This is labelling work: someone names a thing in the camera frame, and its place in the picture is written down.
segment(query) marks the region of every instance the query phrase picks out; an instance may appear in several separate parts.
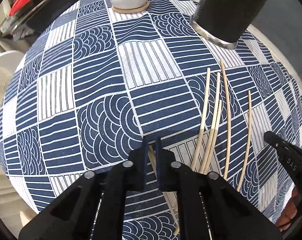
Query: blue and white tablecloth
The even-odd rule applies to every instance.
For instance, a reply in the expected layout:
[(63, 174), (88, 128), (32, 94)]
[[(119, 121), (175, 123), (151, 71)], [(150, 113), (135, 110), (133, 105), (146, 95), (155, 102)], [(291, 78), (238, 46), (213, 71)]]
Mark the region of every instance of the blue and white tablecloth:
[[(292, 181), (263, 141), (272, 130), (302, 148), (302, 93), (270, 51), (250, 32), (235, 50), (217, 47), (190, 26), (191, 0), (149, 0), (146, 11), (118, 14), (110, 0), (80, 0), (59, 16), (26, 53), (0, 108), (0, 164), (36, 212), (86, 170), (103, 172), (162, 137), (176, 159), (190, 164), (211, 68), (210, 129), (216, 74), (223, 59), (231, 102), (228, 181), (237, 186), (247, 139), (251, 90), (253, 133), (241, 193), (271, 221)], [(224, 172), (223, 100), (211, 170)], [(200, 156), (203, 156), (207, 132)], [(125, 239), (174, 239), (176, 202), (163, 195), (148, 165), (144, 193), (127, 197)]]

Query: wooden stick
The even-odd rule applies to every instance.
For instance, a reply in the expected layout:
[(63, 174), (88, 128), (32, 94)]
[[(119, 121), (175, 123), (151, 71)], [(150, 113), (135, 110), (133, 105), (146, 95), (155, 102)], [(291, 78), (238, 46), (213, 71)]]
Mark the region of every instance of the wooden stick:
[(206, 83), (205, 83), (205, 91), (204, 91), (204, 104), (203, 104), (203, 111), (202, 111), (202, 119), (200, 125), (200, 132), (198, 133), (198, 141), (196, 143), (195, 152), (193, 155), (192, 163), (191, 163), (191, 170), (195, 170), (195, 166), (198, 162), (198, 155), (200, 154), (200, 149), (202, 145), (203, 133), (205, 128), (205, 120), (206, 120), (206, 111), (207, 111), (207, 103), (209, 100), (209, 92), (210, 92), (210, 68), (206, 69)]
[(220, 60), (220, 65), (221, 65), (223, 82), (224, 82), (224, 90), (225, 90), (226, 122), (227, 122), (226, 157), (225, 157), (225, 167), (224, 167), (223, 178), (227, 179), (228, 170), (229, 170), (229, 162), (230, 162), (230, 152), (231, 152), (231, 109), (230, 109), (229, 87), (228, 87), (228, 81), (226, 78), (223, 60)]
[(176, 229), (173, 232), (173, 235), (177, 236), (177, 234), (180, 232), (180, 226), (177, 225)]
[(238, 186), (236, 188), (237, 191), (240, 191), (242, 182), (244, 179), (244, 174), (246, 170), (247, 165), (247, 159), (249, 157), (249, 151), (250, 151), (250, 141), (251, 141), (251, 134), (252, 134), (252, 101), (251, 101), (251, 91), (248, 91), (248, 101), (249, 101), (249, 122), (248, 122), (248, 132), (247, 132), (247, 141), (246, 141), (246, 149), (245, 149), (245, 155), (244, 155), (244, 162), (243, 167), (241, 171), (240, 180), (238, 182)]
[(207, 174), (207, 172), (209, 170), (210, 162), (211, 162), (211, 159), (212, 159), (212, 155), (213, 155), (213, 151), (214, 151), (214, 147), (215, 147), (215, 143), (216, 143), (217, 134), (219, 132), (219, 124), (220, 124), (220, 118), (221, 118), (221, 111), (222, 111), (222, 100), (219, 101), (219, 107), (218, 107), (218, 110), (217, 110), (216, 122), (215, 122), (215, 127), (214, 127), (213, 140), (212, 140), (212, 144), (211, 144), (211, 148), (210, 148), (210, 153), (209, 153), (209, 156), (207, 158), (207, 162), (205, 164), (205, 168), (204, 168), (203, 174)]
[(202, 164), (201, 164), (200, 171), (199, 171), (199, 173), (202, 173), (202, 174), (204, 172), (204, 167), (207, 162), (207, 158), (209, 156), (211, 143), (212, 143), (212, 139), (213, 139), (216, 116), (217, 116), (217, 109), (218, 109), (218, 105), (219, 105), (219, 96), (220, 96), (220, 72), (218, 72), (216, 75), (216, 90), (215, 90), (215, 100), (214, 100), (214, 110), (213, 110), (211, 130), (210, 130), (210, 134), (209, 134), (209, 139), (207, 140), (205, 153), (204, 153)]

